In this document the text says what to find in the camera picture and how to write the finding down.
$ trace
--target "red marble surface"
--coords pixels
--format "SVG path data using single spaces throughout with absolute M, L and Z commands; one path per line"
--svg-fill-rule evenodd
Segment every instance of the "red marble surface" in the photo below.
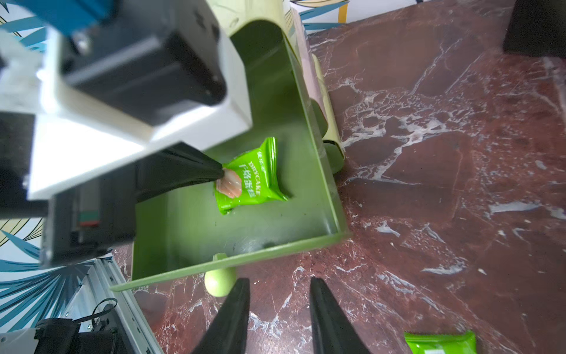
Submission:
M 501 52 L 513 2 L 437 0 L 310 37 L 346 165 L 354 237 L 241 267 L 247 353 L 311 353 L 311 276 L 372 353 L 472 329 L 480 353 L 566 352 L 566 64 Z M 131 248 L 115 251 L 126 276 Z M 137 289 L 167 354 L 222 299 L 203 277 Z

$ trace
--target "metal frame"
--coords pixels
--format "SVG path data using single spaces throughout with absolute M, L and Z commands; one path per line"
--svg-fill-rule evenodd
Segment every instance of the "metal frame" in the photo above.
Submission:
M 126 330 L 135 353 L 162 354 L 149 324 L 145 320 L 134 294 L 130 291 L 112 292 L 110 286 L 125 283 L 126 279 L 114 262 L 114 258 L 97 258 L 83 280 L 83 285 L 69 302 L 64 312 L 65 318 L 80 318 L 92 314 L 94 307 L 104 298 L 118 300 L 116 312 Z M 90 322 L 81 324 L 80 332 L 91 331 Z

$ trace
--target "cable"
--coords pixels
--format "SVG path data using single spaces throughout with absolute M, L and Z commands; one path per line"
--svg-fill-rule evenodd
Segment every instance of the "cable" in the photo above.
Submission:
M 96 312 L 96 309 L 97 309 L 97 308 L 100 306 L 100 304 L 102 304 L 104 301 L 114 301 L 115 304 L 114 304 L 114 306 L 112 306 L 112 307 L 111 307 L 110 309 L 108 309 L 108 310 L 104 310 L 104 311 L 100 311 L 100 312 L 98 312 L 98 313 L 95 313 L 95 312 Z M 100 301 L 100 302 L 95 306 L 95 309 L 92 310 L 92 315 L 78 318 L 78 319 L 74 320 L 73 322 L 74 322 L 74 323 L 81 323 L 81 322 L 88 321 L 88 320 L 90 319 L 90 320 L 92 321 L 92 329 L 94 330 L 94 328 L 95 328 L 95 318 L 98 318 L 98 317 L 100 317 L 100 316 L 104 316 L 104 315 L 106 315 L 106 314 L 109 314 L 112 310 L 114 310 L 114 308 L 115 308 L 117 305 L 118 305 L 118 300 L 117 300 L 116 298 L 114 298 L 114 297 L 107 297 L 107 298 L 105 298 L 104 300 Z

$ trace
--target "green plastic bin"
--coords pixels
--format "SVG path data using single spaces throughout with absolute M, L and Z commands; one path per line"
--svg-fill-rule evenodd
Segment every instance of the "green plastic bin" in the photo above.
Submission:
M 205 153 L 227 163 L 276 137 L 277 178 L 290 199 L 222 215 L 213 183 L 206 183 L 138 204 L 132 280 L 113 291 L 322 248 L 350 236 L 301 67 L 281 28 L 257 20 L 231 39 L 246 67 L 254 126 Z M 213 261 L 217 253 L 228 257 Z

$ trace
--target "green snack package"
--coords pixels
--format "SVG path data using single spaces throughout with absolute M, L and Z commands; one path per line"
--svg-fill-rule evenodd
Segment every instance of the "green snack package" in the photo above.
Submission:
M 460 335 L 405 333 L 405 340 L 413 354 L 477 354 L 472 331 Z
M 214 194 L 222 214 L 240 205 L 286 201 L 277 184 L 277 144 L 267 138 L 261 146 L 224 165 L 225 175 L 216 180 Z

